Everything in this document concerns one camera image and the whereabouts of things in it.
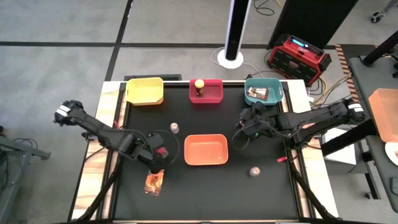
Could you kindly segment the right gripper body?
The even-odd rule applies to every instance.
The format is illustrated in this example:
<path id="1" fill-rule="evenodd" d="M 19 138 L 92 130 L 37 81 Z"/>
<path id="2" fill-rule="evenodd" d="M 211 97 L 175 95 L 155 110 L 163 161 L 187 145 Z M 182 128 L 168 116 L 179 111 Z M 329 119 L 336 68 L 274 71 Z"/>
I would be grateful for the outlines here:
<path id="1" fill-rule="evenodd" d="M 280 131 L 277 127 L 277 116 L 272 115 L 258 115 L 249 114 L 244 116 L 244 133 L 250 138 L 258 138 L 259 136 L 266 136 L 274 138 L 280 136 Z"/>

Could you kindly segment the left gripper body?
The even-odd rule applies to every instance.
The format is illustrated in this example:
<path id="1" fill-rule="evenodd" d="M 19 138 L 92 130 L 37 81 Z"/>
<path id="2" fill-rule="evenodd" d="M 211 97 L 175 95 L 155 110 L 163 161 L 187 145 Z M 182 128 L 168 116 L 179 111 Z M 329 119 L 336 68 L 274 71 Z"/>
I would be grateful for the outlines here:
<path id="1" fill-rule="evenodd" d="M 136 141 L 136 158 L 149 165 L 149 162 L 152 160 L 157 160 L 157 159 L 162 159 L 157 153 L 156 149 L 153 150 L 150 146 L 149 143 L 147 142 L 147 139 L 137 139 Z"/>

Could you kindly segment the orange spice packet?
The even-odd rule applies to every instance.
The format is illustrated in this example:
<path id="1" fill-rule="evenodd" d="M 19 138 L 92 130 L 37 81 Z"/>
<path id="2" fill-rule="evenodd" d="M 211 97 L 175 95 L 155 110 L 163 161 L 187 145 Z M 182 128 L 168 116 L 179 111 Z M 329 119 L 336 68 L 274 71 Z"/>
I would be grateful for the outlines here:
<path id="1" fill-rule="evenodd" d="M 163 178 L 164 170 L 161 170 L 156 174 L 149 171 L 144 186 L 144 192 L 149 195 L 159 196 L 162 188 Z"/>

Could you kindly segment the brown spice packet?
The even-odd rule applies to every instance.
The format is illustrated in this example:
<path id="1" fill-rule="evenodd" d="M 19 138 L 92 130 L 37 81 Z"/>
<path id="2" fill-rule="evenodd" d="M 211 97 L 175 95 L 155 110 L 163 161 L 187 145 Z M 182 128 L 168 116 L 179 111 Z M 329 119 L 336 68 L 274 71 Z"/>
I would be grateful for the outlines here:
<path id="1" fill-rule="evenodd" d="M 247 91 L 247 95 L 250 97 L 253 97 L 253 98 L 257 98 L 257 99 L 266 101 L 269 96 L 269 89 L 268 88 L 254 88 L 254 87 L 250 86 Z"/>

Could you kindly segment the red plastic bin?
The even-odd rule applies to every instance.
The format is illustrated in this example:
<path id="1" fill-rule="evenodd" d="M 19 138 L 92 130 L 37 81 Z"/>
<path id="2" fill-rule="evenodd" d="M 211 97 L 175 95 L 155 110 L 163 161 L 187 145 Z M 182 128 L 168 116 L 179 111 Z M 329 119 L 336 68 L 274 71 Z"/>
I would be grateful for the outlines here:
<path id="1" fill-rule="evenodd" d="M 189 99 L 193 104 L 218 104 L 223 99 L 223 81 L 221 79 L 202 79 L 203 94 L 197 95 L 195 82 L 198 79 L 189 82 Z"/>

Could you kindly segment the orange plastic bin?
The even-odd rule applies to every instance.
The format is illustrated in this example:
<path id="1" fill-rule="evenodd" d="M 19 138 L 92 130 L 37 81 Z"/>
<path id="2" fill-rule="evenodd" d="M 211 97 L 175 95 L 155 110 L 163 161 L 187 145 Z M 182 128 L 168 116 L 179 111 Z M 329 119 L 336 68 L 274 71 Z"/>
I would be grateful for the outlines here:
<path id="1" fill-rule="evenodd" d="M 194 134 L 184 141 L 184 159 L 190 166 L 217 166 L 228 161 L 228 142 L 222 134 Z"/>

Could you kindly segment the yellow-lid brown spice shaker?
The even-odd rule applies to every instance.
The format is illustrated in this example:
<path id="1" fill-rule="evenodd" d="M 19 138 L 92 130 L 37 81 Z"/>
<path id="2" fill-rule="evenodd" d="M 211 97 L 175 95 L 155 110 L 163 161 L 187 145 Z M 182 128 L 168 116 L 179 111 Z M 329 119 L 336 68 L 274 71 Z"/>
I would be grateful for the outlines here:
<path id="1" fill-rule="evenodd" d="M 196 95 L 199 97 L 203 96 L 204 91 L 205 91 L 205 82 L 201 79 L 197 79 L 194 82 L 194 87 L 195 87 Z"/>

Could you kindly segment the red black power station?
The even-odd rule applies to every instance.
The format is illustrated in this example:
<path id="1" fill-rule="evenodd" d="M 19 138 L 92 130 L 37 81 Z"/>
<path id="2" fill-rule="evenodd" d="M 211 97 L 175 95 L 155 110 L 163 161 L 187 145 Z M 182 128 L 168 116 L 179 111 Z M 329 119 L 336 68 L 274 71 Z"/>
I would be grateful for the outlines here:
<path id="1" fill-rule="evenodd" d="M 267 64 L 288 79 L 303 80 L 311 86 L 331 63 L 330 54 L 294 35 L 281 35 Z"/>

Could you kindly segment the black orange striped floor strip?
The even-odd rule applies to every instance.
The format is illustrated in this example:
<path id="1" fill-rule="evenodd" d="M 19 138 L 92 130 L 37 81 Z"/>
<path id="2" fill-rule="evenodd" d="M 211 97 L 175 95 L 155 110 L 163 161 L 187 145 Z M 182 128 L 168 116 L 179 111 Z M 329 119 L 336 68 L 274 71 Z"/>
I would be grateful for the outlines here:
<path id="1" fill-rule="evenodd" d="M 362 106 L 367 118 L 369 117 L 369 112 L 364 102 L 363 94 L 359 90 L 358 82 L 352 74 L 348 62 L 349 59 L 355 58 L 363 53 L 368 53 L 369 50 L 373 49 L 374 47 L 372 45 L 335 44 L 335 50 L 338 55 L 343 77 L 348 77 L 333 90 L 330 96 L 330 103 L 336 102 L 342 98 L 351 98 Z"/>

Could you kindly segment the black partition panel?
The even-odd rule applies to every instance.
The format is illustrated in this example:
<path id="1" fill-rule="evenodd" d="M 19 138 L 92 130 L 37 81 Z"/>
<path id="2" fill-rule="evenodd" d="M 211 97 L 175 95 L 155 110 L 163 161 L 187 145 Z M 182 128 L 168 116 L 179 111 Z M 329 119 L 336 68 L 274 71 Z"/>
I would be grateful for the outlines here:
<path id="1" fill-rule="evenodd" d="M 285 34 L 325 48 L 359 0 L 285 0 L 268 43 Z"/>

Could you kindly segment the translucent orange crate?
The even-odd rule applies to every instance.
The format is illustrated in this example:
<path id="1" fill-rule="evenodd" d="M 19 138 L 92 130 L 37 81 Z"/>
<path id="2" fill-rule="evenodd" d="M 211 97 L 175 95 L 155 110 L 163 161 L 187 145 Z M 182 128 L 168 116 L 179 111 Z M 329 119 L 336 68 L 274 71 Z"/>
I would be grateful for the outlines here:
<path id="1" fill-rule="evenodd" d="M 368 100 L 382 141 L 398 142 L 398 89 L 378 88 Z"/>

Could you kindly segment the white plate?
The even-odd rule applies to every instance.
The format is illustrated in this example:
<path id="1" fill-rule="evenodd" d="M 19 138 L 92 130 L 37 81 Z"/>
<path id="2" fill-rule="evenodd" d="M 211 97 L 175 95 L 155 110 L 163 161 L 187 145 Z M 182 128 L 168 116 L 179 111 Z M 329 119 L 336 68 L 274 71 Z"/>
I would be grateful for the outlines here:
<path id="1" fill-rule="evenodd" d="M 398 167 L 398 142 L 385 143 L 385 153 L 388 159 Z"/>

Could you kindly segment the black side table leg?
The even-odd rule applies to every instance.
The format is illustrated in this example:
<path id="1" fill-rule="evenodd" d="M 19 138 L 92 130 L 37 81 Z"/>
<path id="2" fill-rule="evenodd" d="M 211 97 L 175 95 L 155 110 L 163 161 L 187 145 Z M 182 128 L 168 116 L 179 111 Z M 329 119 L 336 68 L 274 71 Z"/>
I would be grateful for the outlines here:
<path id="1" fill-rule="evenodd" d="M 376 47 L 367 56 L 361 57 L 361 62 L 365 66 L 371 66 L 376 60 L 381 58 L 388 51 L 392 50 L 398 44 L 398 30 L 395 31 L 388 39 Z"/>

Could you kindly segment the caster wheel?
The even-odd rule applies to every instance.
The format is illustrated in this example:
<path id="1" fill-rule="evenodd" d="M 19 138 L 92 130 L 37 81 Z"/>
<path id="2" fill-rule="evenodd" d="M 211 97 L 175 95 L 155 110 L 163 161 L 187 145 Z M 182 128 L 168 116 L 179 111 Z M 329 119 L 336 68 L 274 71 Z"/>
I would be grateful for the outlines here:
<path id="1" fill-rule="evenodd" d="M 385 16 L 385 13 L 382 12 L 382 11 L 375 12 L 371 16 L 370 20 L 371 20 L 372 23 L 378 23 L 384 16 Z"/>

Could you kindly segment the black table frame strut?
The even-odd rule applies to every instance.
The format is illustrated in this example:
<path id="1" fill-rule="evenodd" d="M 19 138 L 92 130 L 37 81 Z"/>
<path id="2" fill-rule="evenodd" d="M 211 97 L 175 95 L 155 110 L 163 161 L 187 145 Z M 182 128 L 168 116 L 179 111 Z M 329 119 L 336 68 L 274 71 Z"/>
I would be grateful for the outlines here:
<path id="1" fill-rule="evenodd" d="M 292 178 L 299 184 L 299 186 L 301 186 L 301 188 L 305 192 L 306 198 L 308 198 L 310 203 L 316 208 L 322 219 L 337 220 L 337 218 L 329 213 L 327 209 L 320 203 L 319 199 L 317 199 L 315 194 L 310 189 L 309 185 L 304 181 L 294 164 L 294 158 L 292 156 L 292 153 L 287 152 L 286 156 Z"/>
<path id="2" fill-rule="evenodd" d="M 117 153 L 99 146 L 89 147 L 70 220 L 78 223 L 110 220 L 114 187 L 120 173 Z"/>

